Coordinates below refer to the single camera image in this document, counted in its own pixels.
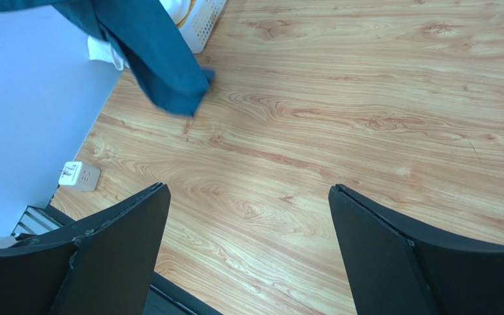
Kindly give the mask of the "teal blue t shirt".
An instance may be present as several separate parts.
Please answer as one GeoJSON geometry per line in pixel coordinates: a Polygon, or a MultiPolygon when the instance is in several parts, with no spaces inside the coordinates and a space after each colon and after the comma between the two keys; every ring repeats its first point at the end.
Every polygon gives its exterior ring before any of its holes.
{"type": "Polygon", "coordinates": [[[159,1],[0,1],[0,12],[52,6],[86,34],[109,42],[158,108],[194,117],[215,78],[202,68],[159,1]]]}

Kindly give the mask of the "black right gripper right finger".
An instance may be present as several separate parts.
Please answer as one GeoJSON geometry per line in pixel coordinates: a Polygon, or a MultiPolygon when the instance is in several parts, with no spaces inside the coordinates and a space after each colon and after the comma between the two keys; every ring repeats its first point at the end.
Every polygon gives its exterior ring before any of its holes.
{"type": "Polygon", "coordinates": [[[504,245],[413,219],[337,184],[329,207],[359,314],[504,314],[504,245]]]}

